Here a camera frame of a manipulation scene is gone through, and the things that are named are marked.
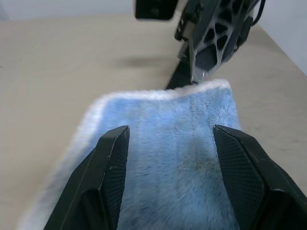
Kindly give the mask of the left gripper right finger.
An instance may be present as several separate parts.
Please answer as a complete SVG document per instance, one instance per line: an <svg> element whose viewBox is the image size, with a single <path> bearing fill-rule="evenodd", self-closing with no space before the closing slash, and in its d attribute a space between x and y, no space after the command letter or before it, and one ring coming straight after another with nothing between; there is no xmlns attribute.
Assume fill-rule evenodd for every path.
<svg viewBox="0 0 307 230"><path fill-rule="evenodd" d="M241 230L307 230L307 196L257 140L216 125L217 155Z"/></svg>

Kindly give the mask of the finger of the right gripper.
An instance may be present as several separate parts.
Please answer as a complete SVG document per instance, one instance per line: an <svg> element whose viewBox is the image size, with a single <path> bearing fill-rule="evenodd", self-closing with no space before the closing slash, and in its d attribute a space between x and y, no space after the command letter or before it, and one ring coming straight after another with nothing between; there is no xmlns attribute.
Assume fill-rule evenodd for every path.
<svg viewBox="0 0 307 230"><path fill-rule="evenodd" d="M201 83L227 62L248 37L255 0L201 0L190 38L190 72Z"/></svg>
<svg viewBox="0 0 307 230"><path fill-rule="evenodd" d="M167 84L166 89L181 88L191 84L190 64L187 61L181 60Z"/></svg>

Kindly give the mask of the blue towel with white trim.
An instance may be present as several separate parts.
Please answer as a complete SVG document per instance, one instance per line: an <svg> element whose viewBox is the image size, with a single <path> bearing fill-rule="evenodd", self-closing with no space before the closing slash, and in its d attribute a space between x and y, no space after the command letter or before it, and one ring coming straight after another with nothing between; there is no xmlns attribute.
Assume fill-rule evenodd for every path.
<svg viewBox="0 0 307 230"><path fill-rule="evenodd" d="M97 99L16 230L43 230L73 170L107 131L130 127L118 230L240 230L213 127L240 129L226 80Z"/></svg>

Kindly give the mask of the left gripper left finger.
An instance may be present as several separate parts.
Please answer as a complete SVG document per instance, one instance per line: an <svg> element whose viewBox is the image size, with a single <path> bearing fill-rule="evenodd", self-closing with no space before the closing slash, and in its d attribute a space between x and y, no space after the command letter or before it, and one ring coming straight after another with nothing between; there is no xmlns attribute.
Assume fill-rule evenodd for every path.
<svg viewBox="0 0 307 230"><path fill-rule="evenodd" d="M130 129L106 132L71 174L43 230L117 230Z"/></svg>

